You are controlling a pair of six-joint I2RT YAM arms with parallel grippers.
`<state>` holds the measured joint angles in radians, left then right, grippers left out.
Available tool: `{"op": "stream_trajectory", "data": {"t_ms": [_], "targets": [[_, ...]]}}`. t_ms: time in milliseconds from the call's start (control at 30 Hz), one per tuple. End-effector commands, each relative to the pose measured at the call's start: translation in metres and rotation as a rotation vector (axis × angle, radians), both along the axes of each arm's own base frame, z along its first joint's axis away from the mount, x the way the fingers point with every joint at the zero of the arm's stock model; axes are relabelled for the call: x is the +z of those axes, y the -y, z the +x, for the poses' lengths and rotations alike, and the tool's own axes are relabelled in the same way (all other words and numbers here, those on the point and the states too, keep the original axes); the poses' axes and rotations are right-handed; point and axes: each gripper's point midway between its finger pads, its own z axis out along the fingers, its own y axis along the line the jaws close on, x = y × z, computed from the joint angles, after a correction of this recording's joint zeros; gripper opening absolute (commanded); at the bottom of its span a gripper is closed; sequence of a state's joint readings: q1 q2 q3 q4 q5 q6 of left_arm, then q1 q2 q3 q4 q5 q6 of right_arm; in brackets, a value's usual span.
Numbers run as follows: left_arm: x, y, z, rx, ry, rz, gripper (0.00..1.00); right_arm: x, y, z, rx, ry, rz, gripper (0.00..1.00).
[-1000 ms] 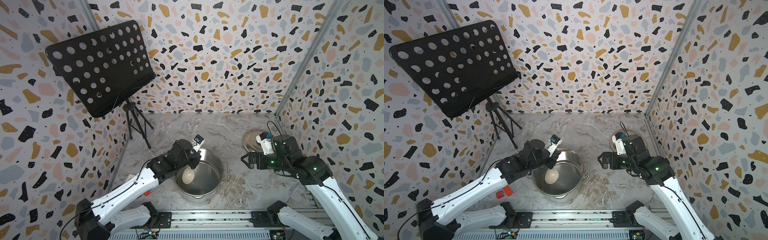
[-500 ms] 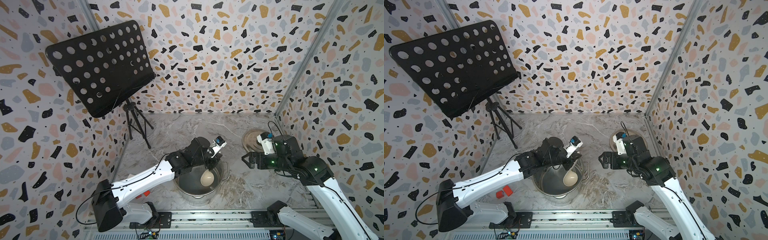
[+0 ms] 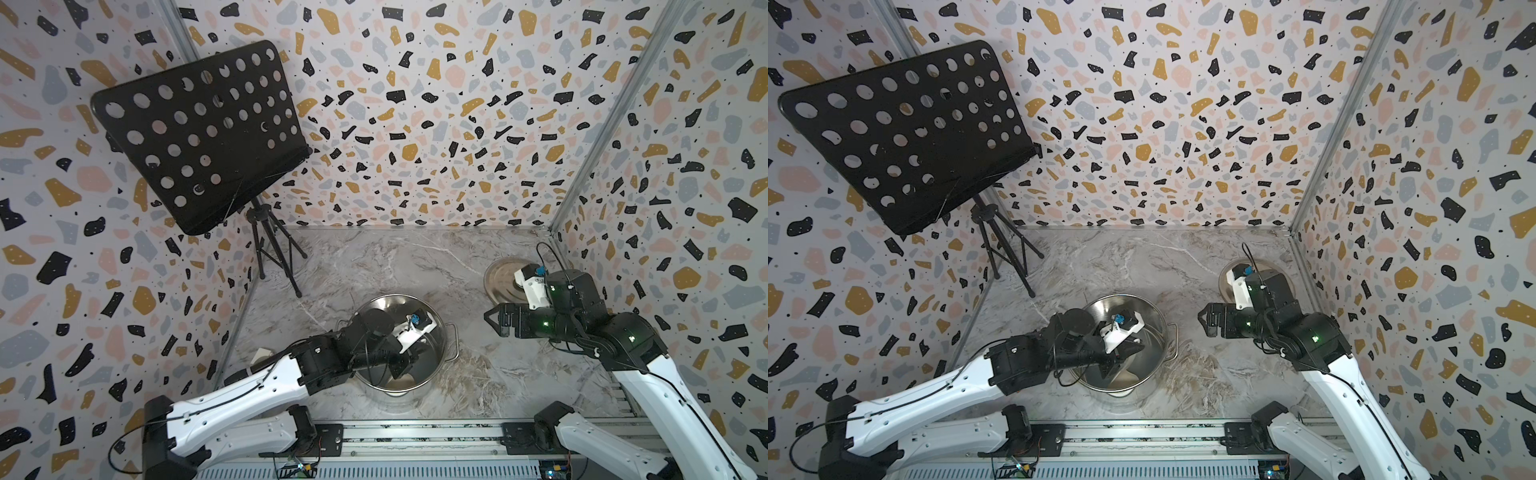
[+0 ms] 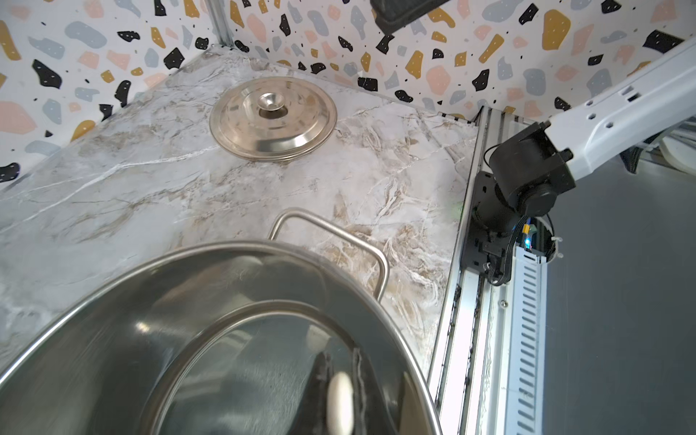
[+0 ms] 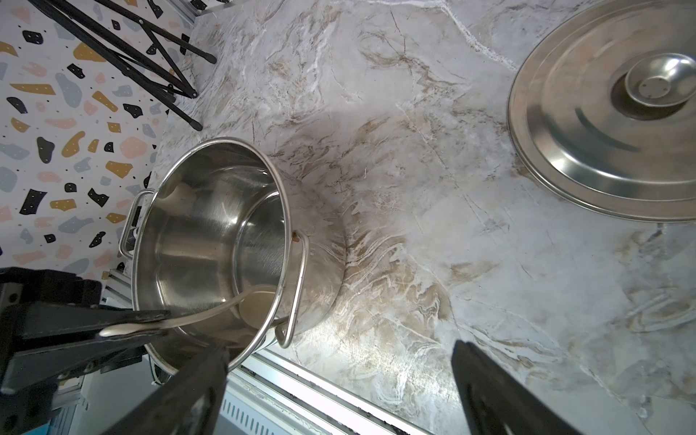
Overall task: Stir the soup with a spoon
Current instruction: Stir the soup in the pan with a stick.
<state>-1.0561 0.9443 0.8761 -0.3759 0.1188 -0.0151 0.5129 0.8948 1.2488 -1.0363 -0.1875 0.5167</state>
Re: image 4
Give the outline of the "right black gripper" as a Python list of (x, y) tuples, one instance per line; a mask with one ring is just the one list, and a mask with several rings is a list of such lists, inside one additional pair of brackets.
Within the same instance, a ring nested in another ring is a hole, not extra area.
[(448, 0), (371, 0), (375, 23), (384, 34), (393, 34)]

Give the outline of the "stainless steel pot lid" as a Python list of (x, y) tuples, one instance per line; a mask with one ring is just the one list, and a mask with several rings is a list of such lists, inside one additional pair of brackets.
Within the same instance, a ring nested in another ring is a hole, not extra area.
[(210, 115), (219, 146), (247, 161), (291, 161), (320, 147), (337, 124), (333, 99), (294, 77), (267, 77), (226, 91)]

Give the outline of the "cream plastic ladle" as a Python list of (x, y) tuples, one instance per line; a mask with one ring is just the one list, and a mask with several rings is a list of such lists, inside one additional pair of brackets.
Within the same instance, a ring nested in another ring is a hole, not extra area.
[(326, 428), (330, 435), (350, 435), (355, 428), (352, 379), (337, 373), (329, 382), (326, 399)]

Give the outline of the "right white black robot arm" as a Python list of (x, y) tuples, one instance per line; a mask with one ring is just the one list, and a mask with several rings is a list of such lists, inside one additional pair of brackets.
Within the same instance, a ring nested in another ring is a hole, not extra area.
[(509, 281), (525, 222), (695, 111), (692, 1), (374, 1), (397, 99), (488, 141), (459, 268)]

